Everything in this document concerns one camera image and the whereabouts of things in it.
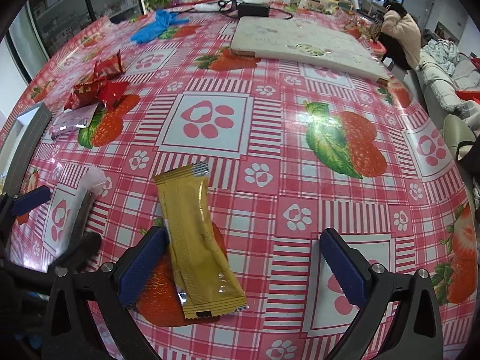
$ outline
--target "table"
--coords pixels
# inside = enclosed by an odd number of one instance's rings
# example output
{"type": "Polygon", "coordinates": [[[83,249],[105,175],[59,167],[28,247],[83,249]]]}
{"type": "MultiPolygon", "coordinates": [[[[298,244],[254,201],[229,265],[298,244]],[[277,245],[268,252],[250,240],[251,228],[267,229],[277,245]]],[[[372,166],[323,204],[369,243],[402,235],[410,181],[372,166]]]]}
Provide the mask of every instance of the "table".
{"type": "MultiPolygon", "coordinates": [[[[0,133],[2,142],[14,117],[34,100],[44,98],[57,112],[95,60],[119,49],[126,68],[120,80],[129,81],[128,91],[141,100],[123,116],[118,137],[103,132],[95,139],[111,143],[87,149],[78,133],[56,142],[42,138],[26,179],[49,186],[53,196],[27,223],[15,225],[11,258],[46,270],[78,179],[93,164],[105,171],[107,184],[87,223],[103,237],[90,269],[116,261],[160,215],[152,175],[206,160],[212,219],[249,309],[213,325],[157,328],[138,314],[136,322],[164,359],[322,359],[357,309],[320,263],[320,232],[336,228],[368,260],[390,271],[423,267],[433,275],[445,269],[459,252],[447,255],[449,245],[440,240],[448,238],[458,207],[467,203],[454,162],[428,115],[399,82],[386,91],[321,67],[234,59],[222,48],[230,44],[236,22],[216,13],[182,16],[190,18],[182,30],[145,45],[129,38],[151,14],[118,25],[100,19],[65,45],[22,95],[0,133]],[[328,105],[343,131],[312,124],[326,112],[326,105],[312,103],[328,105]]],[[[348,17],[342,11],[302,12],[292,20],[340,30],[348,17]]],[[[465,214],[455,230],[469,222],[465,214]]],[[[470,333],[472,280],[471,295],[440,307],[448,359],[470,333]]],[[[92,308],[116,355],[98,308],[92,308]]],[[[391,304],[367,358],[379,350],[394,309],[391,304]]]]}

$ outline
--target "power adapter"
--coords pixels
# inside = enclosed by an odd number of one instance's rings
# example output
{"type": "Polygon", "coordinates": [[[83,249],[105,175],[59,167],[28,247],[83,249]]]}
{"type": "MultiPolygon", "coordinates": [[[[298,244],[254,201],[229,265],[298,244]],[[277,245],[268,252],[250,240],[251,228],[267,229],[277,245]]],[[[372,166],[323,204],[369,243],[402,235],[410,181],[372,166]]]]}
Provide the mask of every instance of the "power adapter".
{"type": "Polygon", "coordinates": [[[270,6],[268,4],[241,3],[238,5],[238,18],[243,16],[268,17],[270,6]]]}

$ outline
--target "white board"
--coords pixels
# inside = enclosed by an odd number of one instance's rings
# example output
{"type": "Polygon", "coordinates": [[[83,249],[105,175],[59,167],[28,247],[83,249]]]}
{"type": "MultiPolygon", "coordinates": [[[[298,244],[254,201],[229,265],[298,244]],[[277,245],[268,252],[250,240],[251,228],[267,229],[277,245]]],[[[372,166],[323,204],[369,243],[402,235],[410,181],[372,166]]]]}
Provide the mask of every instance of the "white board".
{"type": "Polygon", "coordinates": [[[242,56],[319,65],[373,81],[390,81],[386,70],[351,35],[296,20],[244,16],[231,44],[242,56]]]}

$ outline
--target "yellow snack packet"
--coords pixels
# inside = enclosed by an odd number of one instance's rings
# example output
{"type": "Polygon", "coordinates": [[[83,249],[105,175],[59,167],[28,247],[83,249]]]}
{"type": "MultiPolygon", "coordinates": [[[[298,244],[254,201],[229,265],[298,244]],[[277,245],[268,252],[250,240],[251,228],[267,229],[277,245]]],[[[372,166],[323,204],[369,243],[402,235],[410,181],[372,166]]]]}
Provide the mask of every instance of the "yellow snack packet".
{"type": "Polygon", "coordinates": [[[215,241],[207,175],[208,164],[203,161],[154,176],[186,318],[218,316],[247,306],[245,292],[215,241]]]}

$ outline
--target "black hair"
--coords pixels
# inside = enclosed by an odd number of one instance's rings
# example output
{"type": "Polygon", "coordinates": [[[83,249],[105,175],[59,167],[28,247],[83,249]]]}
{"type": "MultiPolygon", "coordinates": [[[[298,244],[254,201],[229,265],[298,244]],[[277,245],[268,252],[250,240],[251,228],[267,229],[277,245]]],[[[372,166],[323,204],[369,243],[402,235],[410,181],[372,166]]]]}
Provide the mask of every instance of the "black hair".
{"type": "Polygon", "coordinates": [[[397,12],[400,17],[404,17],[407,14],[407,10],[397,0],[385,0],[383,6],[386,8],[390,5],[390,11],[397,12]]]}

